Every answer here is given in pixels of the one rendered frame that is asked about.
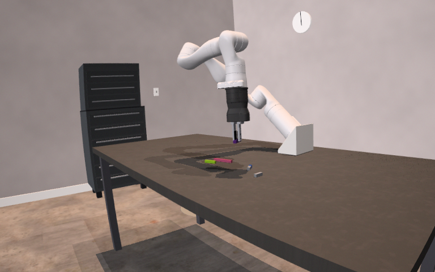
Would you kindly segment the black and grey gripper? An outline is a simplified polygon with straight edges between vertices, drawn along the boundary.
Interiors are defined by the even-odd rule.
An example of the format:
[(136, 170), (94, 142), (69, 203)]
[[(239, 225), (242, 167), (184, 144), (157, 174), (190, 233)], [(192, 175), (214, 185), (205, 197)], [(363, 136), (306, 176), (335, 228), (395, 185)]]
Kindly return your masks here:
[[(230, 82), (229, 82), (230, 81)], [(217, 84), (218, 89), (226, 90), (227, 122), (231, 122), (233, 140), (242, 141), (241, 124), (250, 121), (248, 110), (248, 85), (245, 73), (230, 73), (225, 75), (225, 82)], [(237, 124), (237, 131), (236, 131)]]

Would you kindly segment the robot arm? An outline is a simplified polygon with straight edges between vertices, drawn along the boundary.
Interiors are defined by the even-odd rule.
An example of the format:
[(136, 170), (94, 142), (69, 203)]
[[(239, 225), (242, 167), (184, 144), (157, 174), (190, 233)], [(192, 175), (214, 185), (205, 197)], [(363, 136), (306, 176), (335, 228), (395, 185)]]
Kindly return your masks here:
[[(219, 37), (207, 41), (201, 47), (187, 42), (184, 44), (177, 63), (184, 69), (192, 70), (204, 63), (214, 80), (225, 82), (225, 75), (230, 73), (246, 73), (245, 60), (236, 53), (248, 46), (248, 37), (241, 32), (223, 31)], [(214, 59), (223, 56), (225, 65)], [(295, 126), (301, 124), (291, 116), (263, 86), (248, 94), (248, 103), (257, 109), (265, 105), (264, 114), (287, 139)]]

